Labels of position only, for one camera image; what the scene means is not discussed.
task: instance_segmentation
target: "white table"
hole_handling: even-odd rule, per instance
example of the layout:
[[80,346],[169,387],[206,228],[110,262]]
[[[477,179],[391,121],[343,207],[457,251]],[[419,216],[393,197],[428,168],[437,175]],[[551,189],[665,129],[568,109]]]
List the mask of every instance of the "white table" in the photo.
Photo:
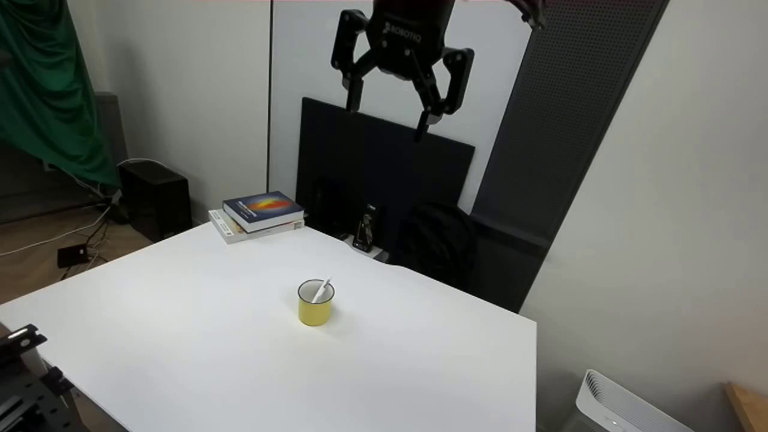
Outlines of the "white table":
[[[334,277],[327,327],[295,287]],[[535,324],[303,228],[213,226],[0,307],[127,429],[532,432]]]

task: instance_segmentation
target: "cable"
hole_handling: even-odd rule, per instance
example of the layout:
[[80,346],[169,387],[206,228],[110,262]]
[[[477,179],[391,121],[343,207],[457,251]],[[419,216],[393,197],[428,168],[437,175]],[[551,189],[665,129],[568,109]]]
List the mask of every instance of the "cable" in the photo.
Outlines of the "cable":
[[40,247],[40,244],[49,244],[49,241],[57,241],[57,240],[62,240],[62,238],[69,238],[69,234],[77,234],[77,233],[81,233],[81,229],[92,229],[94,226],[101,226],[101,221],[110,214],[110,209],[121,201],[121,197],[123,197],[123,191],[118,189],[116,197],[112,197],[112,201],[106,207],[106,211],[103,211],[94,223],[81,226],[81,228],[74,228],[74,229],[68,229],[68,233],[61,233],[61,234],[55,234],[55,238],[46,238],[46,240],[40,240],[40,241],[32,241],[32,244],[17,247],[17,250],[4,250],[4,251],[0,251],[0,258],[13,256],[13,253],[20,253],[20,251],[26,251],[26,250],[33,250],[33,247]]

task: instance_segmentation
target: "white wall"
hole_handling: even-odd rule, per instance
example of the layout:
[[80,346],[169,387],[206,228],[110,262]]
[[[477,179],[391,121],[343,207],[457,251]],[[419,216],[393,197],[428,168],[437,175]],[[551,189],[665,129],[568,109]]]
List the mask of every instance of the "white wall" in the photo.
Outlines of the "white wall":
[[[341,10],[362,10],[369,16],[373,0],[274,3],[271,189],[295,191],[303,95],[346,105],[341,72],[331,69]],[[476,69],[463,108],[433,131],[476,147],[460,197],[466,211],[476,201],[529,36],[519,10],[505,0],[463,0],[453,6],[447,45],[476,48]],[[411,81],[368,73],[361,112],[415,127],[419,109]]]
[[671,0],[523,307],[539,419],[596,367],[695,429],[768,390],[768,3]]
[[265,191],[269,3],[77,3],[92,77],[121,95],[133,156],[185,175],[205,207]]

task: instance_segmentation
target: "floor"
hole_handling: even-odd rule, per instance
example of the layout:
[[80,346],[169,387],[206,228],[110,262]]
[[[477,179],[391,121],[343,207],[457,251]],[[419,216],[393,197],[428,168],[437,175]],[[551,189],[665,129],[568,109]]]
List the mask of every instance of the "floor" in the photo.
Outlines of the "floor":
[[[127,223],[98,217],[94,207],[68,209],[0,226],[0,303],[46,287],[65,276],[95,268],[152,244]],[[89,262],[57,268],[57,250],[89,241]],[[95,402],[74,389],[85,425],[94,432],[123,432]]]

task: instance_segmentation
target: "yellow cup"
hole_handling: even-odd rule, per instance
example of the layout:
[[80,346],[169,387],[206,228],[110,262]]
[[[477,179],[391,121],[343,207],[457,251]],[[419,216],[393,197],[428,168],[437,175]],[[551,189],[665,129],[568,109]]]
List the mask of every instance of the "yellow cup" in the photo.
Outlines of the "yellow cup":
[[335,287],[327,277],[309,277],[297,287],[297,316],[308,327],[322,327],[331,319]]

